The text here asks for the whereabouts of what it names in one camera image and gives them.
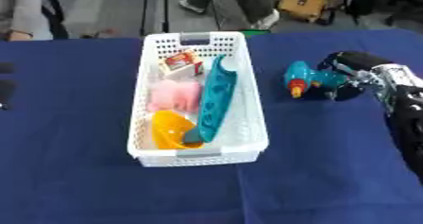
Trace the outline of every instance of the table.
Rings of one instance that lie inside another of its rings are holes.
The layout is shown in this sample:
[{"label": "table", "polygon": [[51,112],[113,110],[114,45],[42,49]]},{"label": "table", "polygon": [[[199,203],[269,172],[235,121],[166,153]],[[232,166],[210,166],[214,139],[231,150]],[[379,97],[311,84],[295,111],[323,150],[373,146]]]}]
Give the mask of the table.
[{"label": "table", "polygon": [[126,154],[141,42],[0,43],[18,88],[0,112],[0,223],[421,223],[423,188],[371,95],[291,99],[283,68],[363,50],[423,76],[404,30],[270,34],[249,48],[270,147],[254,164],[143,168]]}]

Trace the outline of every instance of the orange bowl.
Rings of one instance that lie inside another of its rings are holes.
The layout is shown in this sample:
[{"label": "orange bowl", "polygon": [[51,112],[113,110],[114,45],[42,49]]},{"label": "orange bowl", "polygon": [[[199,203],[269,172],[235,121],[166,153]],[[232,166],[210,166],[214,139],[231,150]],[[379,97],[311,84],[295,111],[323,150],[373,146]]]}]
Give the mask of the orange bowl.
[{"label": "orange bowl", "polygon": [[153,140],[158,149],[200,148],[203,143],[184,145],[183,136],[195,124],[185,117],[171,111],[159,111],[153,116]]}]

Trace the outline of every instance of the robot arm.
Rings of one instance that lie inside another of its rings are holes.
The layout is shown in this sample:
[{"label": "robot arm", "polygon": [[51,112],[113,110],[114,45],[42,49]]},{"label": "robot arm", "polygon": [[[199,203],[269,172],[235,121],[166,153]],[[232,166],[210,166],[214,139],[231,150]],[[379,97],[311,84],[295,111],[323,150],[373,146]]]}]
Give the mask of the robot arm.
[{"label": "robot arm", "polygon": [[354,51],[331,54],[318,69],[348,76],[347,84],[335,92],[362,92],[363,88],[374,92],[385,108],[386,124],[397,148],[423,184],[423,80],[405,65]]}]

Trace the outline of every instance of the gray sleeve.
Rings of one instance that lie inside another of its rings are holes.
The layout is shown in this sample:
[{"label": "gray sleeve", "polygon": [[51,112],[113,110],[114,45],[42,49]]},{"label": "gray sleeve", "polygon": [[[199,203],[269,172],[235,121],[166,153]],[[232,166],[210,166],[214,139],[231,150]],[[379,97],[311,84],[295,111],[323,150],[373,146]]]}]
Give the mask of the gray sleeve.
[{"label": "gray sleeve", "polygon": [[40,26],[42,0],[15,0],[11,29],[33,34]]}]

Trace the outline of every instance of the black stool leg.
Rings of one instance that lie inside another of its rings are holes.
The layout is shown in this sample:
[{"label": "black stool leg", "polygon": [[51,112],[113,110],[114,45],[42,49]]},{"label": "black stool leg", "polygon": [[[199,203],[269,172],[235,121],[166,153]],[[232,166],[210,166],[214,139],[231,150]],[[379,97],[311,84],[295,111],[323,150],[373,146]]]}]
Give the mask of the black stool leg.
[{"label": "black stool leg", "polygon": [[140,36],[145,36],[145,20],[147,14],[148,0],[144,0],[143,19],[141,21]]},{"label": "black stool leg", "polygon": [[170,30],[169,25],[169,0],[163,0],[163,6],[164,6],[164,22],[162,24],[162,30],[165,33],[168,33]]}]

